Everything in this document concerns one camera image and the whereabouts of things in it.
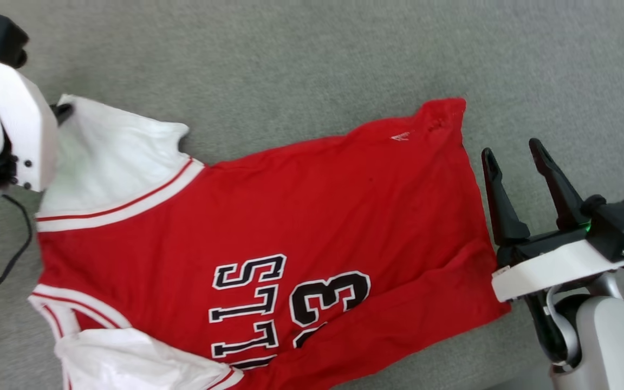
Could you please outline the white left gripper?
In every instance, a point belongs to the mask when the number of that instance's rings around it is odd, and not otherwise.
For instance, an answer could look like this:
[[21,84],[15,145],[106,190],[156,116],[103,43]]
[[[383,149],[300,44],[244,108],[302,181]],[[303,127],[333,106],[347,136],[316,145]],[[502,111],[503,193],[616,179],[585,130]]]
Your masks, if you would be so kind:
[[0,63],[0,154],[9,141],[18,158],[19,185],[43,192],[52,182],[59,126],[74,114],[71,103],[49,106],[38,86]]

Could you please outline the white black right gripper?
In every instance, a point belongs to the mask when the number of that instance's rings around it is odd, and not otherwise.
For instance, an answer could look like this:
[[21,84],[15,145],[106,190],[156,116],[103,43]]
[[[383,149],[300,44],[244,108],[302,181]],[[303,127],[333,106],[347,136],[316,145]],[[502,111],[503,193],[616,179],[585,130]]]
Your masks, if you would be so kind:
[[606,259],[586,240],[589,217],[581,212],[583,200],[537,138],[528,141],[537,171],[545,178],[557,212],[555,232],[530,237],[528,226],[503,186],[503,174],[492,149],[481,153],[498,270],[492,275],[496,298],[512,301],[562,286],[574,289],[599,274],[624,268],[624,260]]

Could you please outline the red jersey with white sleeves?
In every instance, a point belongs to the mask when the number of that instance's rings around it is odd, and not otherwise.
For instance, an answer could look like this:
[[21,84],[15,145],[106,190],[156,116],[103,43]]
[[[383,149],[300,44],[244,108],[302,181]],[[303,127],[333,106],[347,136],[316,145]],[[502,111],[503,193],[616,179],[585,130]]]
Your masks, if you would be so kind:
[[329,390],[510,312],[466,101],[206,165],[64,95],[29,302],[63,390]]

